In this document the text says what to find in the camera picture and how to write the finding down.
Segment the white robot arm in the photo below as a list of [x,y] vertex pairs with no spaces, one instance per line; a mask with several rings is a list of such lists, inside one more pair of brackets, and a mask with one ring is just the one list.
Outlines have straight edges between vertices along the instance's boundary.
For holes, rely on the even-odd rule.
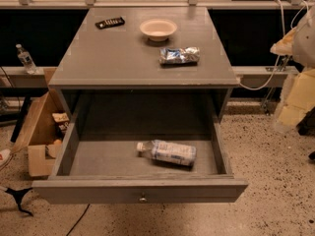
[[301,73],[285,79],[275,112],[274,128],[284,133],[294,129],[315,107],[315,6],[270,51],[291,56],[303,66]]

